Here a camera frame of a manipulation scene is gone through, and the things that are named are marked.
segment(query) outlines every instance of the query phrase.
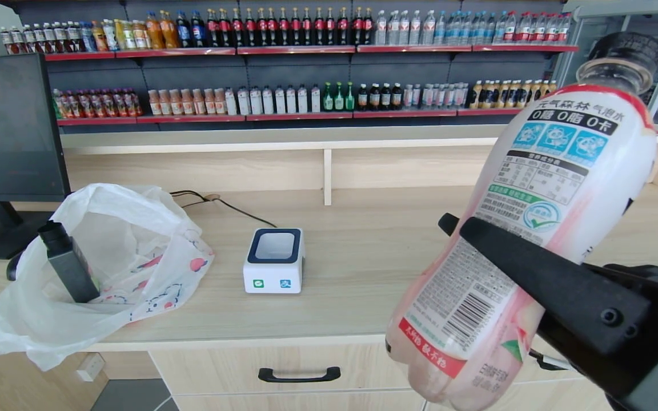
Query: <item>drawer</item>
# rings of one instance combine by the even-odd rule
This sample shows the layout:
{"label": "drawer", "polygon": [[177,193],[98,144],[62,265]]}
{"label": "drawer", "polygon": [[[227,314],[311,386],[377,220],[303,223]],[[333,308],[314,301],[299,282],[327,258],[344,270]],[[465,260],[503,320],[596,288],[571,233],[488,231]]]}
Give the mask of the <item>drawer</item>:
{"label": "drawer", "polygon": [[[262,346],[261,348],[152,351],[151,358],[172,395],[261,393],[357,388],[409,388],[407,377],[384,344]],[[314,378],[339,367],[340,377],[322,382],[265,382],[261,368],[277,378]]]}
{"label": "drawer", "polygon": [[273,393],[241,396],[174,396],[179,411],[422,411],[415,391]]}
{"label": "drawer", "polygon": [[[487,411],[611,411],[603,391],[592,382],[580,380],[530,382],[512,385]],[[426,411],[449,411],[428,403]]]}

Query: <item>water bottle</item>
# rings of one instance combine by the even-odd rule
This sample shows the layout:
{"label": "water bottle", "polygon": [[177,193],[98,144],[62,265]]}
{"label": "water bottle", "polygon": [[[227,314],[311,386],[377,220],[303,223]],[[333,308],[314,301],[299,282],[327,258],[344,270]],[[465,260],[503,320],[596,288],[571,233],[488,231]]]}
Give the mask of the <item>water bottle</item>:
{"label": "water bottle", "polygon": [[443,44],[443,38],[446,36],[446,11],[441,11],[436,21],[436,32],[433,36],[433,44]]}

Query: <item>green glass bottle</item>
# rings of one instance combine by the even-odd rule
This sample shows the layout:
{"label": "green glass bottle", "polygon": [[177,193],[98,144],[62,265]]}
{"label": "green glass bottle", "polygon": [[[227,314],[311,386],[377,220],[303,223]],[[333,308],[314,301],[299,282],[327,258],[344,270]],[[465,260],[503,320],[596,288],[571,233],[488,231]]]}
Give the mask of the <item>green glass bottle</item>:
{"label": "green glass bottle", "polygon": [[352,82],[347,83],[347,98],[344,99],[344,106],[347,111],[355,110],[355,96],[352,95]]}
{"label": "green glass bottle", "polygon": [[336,96],[334,97],[334,110],[344,110],[344,96],[342,96],[342,82],[336,82]]}
{"label": "green glass bottle", "polygon": [[331,96],[331,84],[324,83],[324,111],[334,110],[334,97]]}

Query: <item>shelf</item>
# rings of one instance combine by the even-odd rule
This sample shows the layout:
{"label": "shelf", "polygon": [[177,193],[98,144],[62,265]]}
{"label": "shelf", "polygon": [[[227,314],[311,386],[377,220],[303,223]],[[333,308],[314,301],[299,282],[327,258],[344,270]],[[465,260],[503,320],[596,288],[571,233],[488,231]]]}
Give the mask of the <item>shelf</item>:
{"label": "shelf", "polygon": [[470,52],[470,45],[358,45],[357,53],[443,53]]}
{"label": "shelf", "polygon": [[141,117],[106,117],[104,119],[58,119],[57,125],[65,126],[104,126],[107,124],[136,124]]}
{"label": "shelf", "polygon": [[298,45],[268,47],[238,47],[240,55],[263,54],[350,54],[355,52],[353,45]]}
{"label": "shelf", "polygon": [[272,120],[327,120],[352,119],[351,111],[301,112],[301,114],[251,114],[246,115],[249,122],[271,122]]}
{"label": "shelf", "polygon": [[538,51],[541,53],[564,53],[566,51],[578,51],[577,45],[474,45],[474,51]]}
{"label": "shelf", "polygon": [[392,119],[407,117],[455,117],[457,109],[452,110],[391,110],[391,111],[355,111],[355,119]]}
{"label": "shelf", "polygon": [[207,49],[161,49],[122,50],[115,52],[116,58],[133,57],[179,57],[180,55],[235,55],[234,47],[208,47]]}
{"label": "shelf", "polygon": [[93,53],[45,54],[45,60],[48,62],[65,62],[66,60],[102,60],[103,58],[114,57],[115,53],[112,51],[96,51]]}
{"label": "shelf", "polygon": [[245,115],[146,115],[138,124],[245,122]]}
{"label": "shelf", "polygon": [[515,115],[521,108],[462,108],[459,115]]}

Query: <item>orange juice bottle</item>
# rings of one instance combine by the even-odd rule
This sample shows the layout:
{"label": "orange juice bottle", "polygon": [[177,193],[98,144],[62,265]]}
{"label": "orange juice bottle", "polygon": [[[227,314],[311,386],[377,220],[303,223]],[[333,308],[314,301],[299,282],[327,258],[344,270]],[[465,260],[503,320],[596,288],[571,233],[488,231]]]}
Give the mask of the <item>orange juice bottle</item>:
{"label": "orange juice bottle", "polygon": [[149,11],[149,15],[146,16],[146,33],[149,35],[149,40],[151,40],[152,49],[159,50],[166,47],[162,27],[159,25],[157,15],[153,11]]}

